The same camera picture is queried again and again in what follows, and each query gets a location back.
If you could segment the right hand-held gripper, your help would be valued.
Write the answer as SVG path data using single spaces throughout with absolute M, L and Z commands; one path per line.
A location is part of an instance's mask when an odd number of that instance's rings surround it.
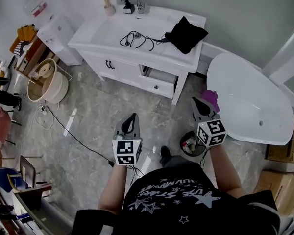
M 192 97 L 191 105 L 199 141 L 206 147 L 223 144 L 227 132 L 214 105 L 196 97 Z

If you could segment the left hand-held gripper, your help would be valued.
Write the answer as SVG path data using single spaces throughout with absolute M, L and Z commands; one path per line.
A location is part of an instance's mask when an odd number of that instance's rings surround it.
M 142 151 L 139 117 L 132 113 L 121 119 L 115 129 L 112 148 L 117 165 L 136 165 Z

